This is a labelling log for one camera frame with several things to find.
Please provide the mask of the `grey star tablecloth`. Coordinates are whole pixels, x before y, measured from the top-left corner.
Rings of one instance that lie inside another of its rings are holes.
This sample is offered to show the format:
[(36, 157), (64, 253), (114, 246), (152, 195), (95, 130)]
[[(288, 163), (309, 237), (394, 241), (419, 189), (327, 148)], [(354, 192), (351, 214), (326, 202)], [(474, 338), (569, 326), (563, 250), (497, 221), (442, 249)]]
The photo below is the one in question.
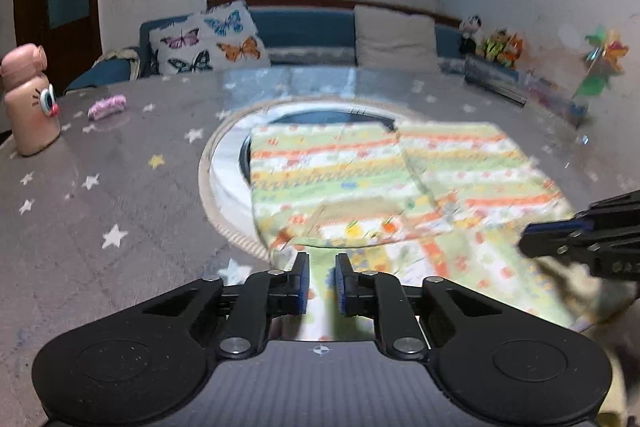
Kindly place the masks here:
[[(120, 114), (90, 121), (91, 105), (122, 94)], [(208, 140), (241, 110), (250, 122), (303, 112), (312, 101), (346, 112), (490, 121), (555, 179), (576, 208), (639, 185), (639, 100), (593, 101), (574, 131), (458, 76), (338, 67), (238, 69), (150, 77), (61, 98), (61, 136), (23, 158), (1, 147), (1, 421), (39, 426), (32, 361), (51, 338), (198, 277), (242, 277), (262, 262), (219, 235), (198, 176)]]

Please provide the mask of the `clear plastic toy box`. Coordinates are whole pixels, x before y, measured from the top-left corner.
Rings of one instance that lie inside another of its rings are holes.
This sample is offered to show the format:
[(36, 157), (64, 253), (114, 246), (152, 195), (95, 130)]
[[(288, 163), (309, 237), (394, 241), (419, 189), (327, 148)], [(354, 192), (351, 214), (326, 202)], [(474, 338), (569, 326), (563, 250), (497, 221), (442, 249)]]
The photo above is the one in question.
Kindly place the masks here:
[(579, 128), (588, 114), (588, 102), (574, 95), (556, 82), (534, 75), (520, 74), (518, 78), (527, 100), (544, 107), (549, 113), (564, 119), (567, 124)]

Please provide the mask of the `black white panda plush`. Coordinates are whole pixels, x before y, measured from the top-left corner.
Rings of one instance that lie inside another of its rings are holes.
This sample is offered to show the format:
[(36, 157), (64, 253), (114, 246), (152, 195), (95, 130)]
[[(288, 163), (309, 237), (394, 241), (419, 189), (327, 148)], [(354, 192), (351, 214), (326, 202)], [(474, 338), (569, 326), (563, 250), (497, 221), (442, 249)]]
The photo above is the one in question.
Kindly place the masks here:
[(478, 15), (472, 15), (461, 23), (459, 27), (461, 31), (459, 53), (461, 55), (476, 53), (478, 44), (482, 41), (482, 25), (482, 19)]

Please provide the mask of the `blue bench sofa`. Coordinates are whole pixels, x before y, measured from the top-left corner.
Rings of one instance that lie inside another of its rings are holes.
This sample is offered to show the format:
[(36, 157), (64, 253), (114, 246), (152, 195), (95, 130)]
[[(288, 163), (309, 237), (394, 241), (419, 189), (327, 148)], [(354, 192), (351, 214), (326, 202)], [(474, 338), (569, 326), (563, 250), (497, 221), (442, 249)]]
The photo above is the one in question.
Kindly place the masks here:
[[(277, 8), (254, 9), (250, 15), (257, 26), (272, 65), (356, 65), (354, 10)], [(138, 79), (157, 76), (152, 72), (150, 31), (188, 16), (161, 18), (143, 23), (139, 29)], [(438, 59), (463, 60), (459, 53), (461, 32), (452, 26), (435, 24)], [(126, 58), (109, 58), (92, 66), (74, 80), (65, 92), (97, 88), (128, 81), (130, 63)]]

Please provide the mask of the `colourful striped baby garment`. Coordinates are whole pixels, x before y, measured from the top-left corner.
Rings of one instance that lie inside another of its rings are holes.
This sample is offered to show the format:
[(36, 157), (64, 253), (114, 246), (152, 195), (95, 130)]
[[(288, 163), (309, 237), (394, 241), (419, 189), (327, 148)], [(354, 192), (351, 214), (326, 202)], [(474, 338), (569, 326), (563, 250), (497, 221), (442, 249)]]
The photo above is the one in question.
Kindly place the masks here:
[(443, 277), (583, 331), (626, 307), (631, 289), (582, 265), (529, 259), (526, 225), (572, 214), (559, 187), (493, 124), (270, 124), (250, 136), (255, 227), (271, 264), (310, 259), (298, 340), (366, 338), (367, 319), (336, 309), (334, 258), (406, 285)]

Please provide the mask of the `pink hair scrunchie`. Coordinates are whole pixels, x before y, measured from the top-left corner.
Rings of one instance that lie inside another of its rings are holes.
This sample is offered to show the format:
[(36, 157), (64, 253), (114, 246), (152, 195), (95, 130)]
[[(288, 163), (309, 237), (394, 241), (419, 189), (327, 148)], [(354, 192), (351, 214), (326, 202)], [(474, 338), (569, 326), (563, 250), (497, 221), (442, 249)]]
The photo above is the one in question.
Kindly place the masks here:
[(126, 108), (126, 96), (122, 94), (113, 95), (94, 102), (88, 109), (87, 116), (90, 121), (98, 121), (108, 116), (120, 114)]

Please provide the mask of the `black remote control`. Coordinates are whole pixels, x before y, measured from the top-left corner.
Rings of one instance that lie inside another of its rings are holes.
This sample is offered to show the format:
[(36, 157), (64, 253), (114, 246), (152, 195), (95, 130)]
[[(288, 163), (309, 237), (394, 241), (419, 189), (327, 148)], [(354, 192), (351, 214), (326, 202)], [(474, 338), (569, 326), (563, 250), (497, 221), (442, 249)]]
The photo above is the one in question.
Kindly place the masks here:
[(489, 63), (475, 55), (464, 61), (464, 81), (477, 88), (504, 98), (512, 104), (524, 107), (527, 102), (518, 72), (495, 63)]

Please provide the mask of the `butterfly print cushion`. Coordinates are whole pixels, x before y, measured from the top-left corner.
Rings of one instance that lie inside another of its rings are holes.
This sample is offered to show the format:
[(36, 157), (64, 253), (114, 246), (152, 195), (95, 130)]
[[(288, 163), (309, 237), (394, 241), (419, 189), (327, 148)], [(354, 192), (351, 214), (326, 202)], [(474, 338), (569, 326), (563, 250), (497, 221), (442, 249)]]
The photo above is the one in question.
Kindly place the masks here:
[(153, 29), (150, 47), (152, 72), (160, 75), (271, 66), (244, 0)]

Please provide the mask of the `orange green plush toys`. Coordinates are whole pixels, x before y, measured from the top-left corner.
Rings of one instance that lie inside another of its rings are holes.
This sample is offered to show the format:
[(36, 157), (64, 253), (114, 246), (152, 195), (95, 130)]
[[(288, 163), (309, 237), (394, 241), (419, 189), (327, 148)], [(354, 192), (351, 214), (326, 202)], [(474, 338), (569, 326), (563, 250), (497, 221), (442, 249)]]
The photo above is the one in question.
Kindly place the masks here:
[(476, 48), (476, 55), (489, 63), (496, 63), (505, 68), (514, 69), (524, 48), (524, 39), (516, 32), (500, 28)]

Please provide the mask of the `beige plain cushion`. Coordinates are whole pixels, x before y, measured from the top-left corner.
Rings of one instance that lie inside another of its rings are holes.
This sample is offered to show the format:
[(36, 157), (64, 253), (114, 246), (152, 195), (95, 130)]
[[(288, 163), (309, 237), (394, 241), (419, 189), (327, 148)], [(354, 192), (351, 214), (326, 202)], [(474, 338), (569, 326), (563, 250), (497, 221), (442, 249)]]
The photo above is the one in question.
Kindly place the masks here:
[(356, 61), (359, 67), (439, 72), (434, 20), (425, 15), (356, 5)]

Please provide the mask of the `colourful pinwheel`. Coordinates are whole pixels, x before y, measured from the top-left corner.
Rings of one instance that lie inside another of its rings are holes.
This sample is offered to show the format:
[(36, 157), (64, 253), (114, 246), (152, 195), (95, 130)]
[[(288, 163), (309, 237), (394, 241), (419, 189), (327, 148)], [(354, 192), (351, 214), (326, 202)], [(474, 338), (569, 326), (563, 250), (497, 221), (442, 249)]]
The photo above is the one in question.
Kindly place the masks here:
[(591, 50), (584, 57), (585, 77), (574, 93), (575, 98), (601, 95), (610, 87), (612, 77), (623, 75), (620, 60), (629, 51), (629, 46), (620, 40), (620, 33), (615, 29), (606, 29), (603, 25), (599, 25), (591, 35), (586, 35), (585, 40)]

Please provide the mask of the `pink cartoon water bottle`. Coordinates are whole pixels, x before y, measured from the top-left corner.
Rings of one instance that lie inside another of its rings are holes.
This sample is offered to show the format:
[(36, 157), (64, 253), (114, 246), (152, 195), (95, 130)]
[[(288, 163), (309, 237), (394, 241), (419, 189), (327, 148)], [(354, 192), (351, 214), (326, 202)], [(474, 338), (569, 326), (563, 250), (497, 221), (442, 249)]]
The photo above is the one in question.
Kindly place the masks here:
[(61, 134), (58, 102), (44, 71), (47, 55), (42, 46), (29, 43), (3, 57), (1, 77), (4, 105), (17, 152), (36, 155)]

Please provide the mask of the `black induction hotpot cooker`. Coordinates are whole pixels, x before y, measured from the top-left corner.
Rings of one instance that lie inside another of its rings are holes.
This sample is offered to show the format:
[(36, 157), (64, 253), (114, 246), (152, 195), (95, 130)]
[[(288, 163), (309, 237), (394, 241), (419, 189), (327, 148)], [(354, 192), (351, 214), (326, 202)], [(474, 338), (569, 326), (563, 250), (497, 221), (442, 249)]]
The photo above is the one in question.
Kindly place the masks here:
[[(395, 129), (395, 119), (367, 112), (346, 112), (338, 109), (313, 109), (291, 113), (269, 121), (269, 124), (382, 124), (387, 130)], [(239, 166), (246, 182), (250, 182), (250, 144), (247, 135), (239, 153)]]

